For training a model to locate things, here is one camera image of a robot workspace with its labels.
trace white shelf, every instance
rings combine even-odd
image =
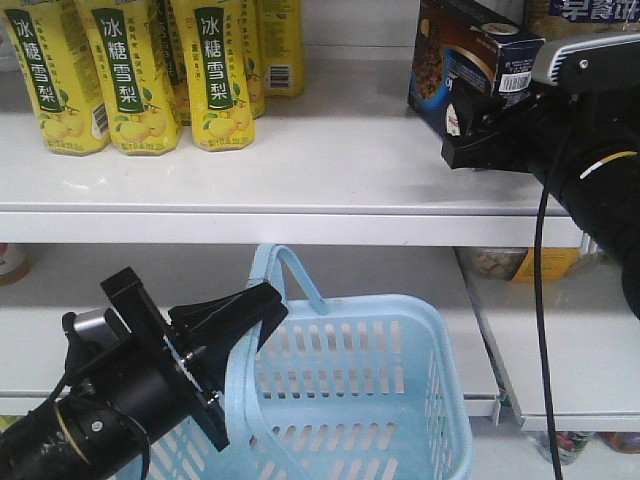
[[[188,130],[157,158],[48,153],[21,76],[0,74],[3,241],[531,244],[540,186],[447,167],[406,106],[411,49],[309,51],[305,94],[270,99],[255,143],[215,154]],[[549,215],[547,245],[580,245],[560,206]]]
[[[498,426],[472,418],[471,429],[476,453],[473,480],[553,480],[551,464],[537,451],[532,438],[520,431],[512,414],[503,415]],[[565,480],[637,480],[640,458],[618,453],[596,436],[575,463],[562,470]]]
[[[404,293],[447,320],[470,415],[497,408],[491,370],[450,248],[297,247],[326,297]],[[131,265],[159,305],[194,303],[244,288],[255,247],[213,245],[32,245],[33,271],[2,287],[0,415],[24,414],[62,374],[62,314],[107,306],[99,283]]]
[[[546,429],[533,286],[471,273],[467,281],[523,429]],[[558,429],[640,431],[640,322],[620,270],[600,265],[547,282],[544,305]]]

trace bottle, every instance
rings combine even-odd
[[[558,441],[558,453],[562,465],[571,465],[576,461],[587,443],[593,438],[596,432],[556,432]],[[537,439],[537,447],[540,454],[551,462],[551,451],[549,450],[549,435],[541,432]]]
[[[191,125],[189,109],[189,87],[187,85],[187,67],[182,53],[182,42],[178,32],[173,6],[169,0],[156,0],[158,5],[158,25],[160,26],[160,44],[167,64],[169,80],[175,95],[182,125]]]
[[[301,0],[258,0],[262,73],[267,96],[300,95],[305,85]]]
[[[100,72],[113,144],[127,155],[175,149],[182,123],[155,0],[76,0],[76,6]]]
[[[193,141],[211,152],[238,150],[255,139],[239,22],[241,2],[172,2],[187,62]]]
[[[105,105],[73,0],[3,0],[0,18],[48,148],[66,155],[102,150],[109,143]]]
[[[247,78],[249,100],[253,118],[264,115],[264,82],[262,81],[262,54],[258,35],[256,0],[242,0],[240,32],[244,49],[244,73]]]
[[[21,245],[0,243],[0,286],[17,282],[29,269],[29,259]]]
[[[640,453],[640,432],[603,432],[604,442],[621,453]]]

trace plastic shopping basket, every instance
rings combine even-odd
[[[307,295],[287,301],[282,265]],[[258,248],[289,315],[256,354],[259,326],[229,357],[230,446],[192,420],[153,447],[153,480],[468,479],[472,441],[444,321],[402,295],[323,299],[291,250]],[[136,480],[139,464],[118,480]]]

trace snack box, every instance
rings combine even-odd
[[[529,95],[533,61],[544,40],[471,0],[422,0],[409,104],[440,136],[459,134],[451,105],[455,78],[506,106]]]

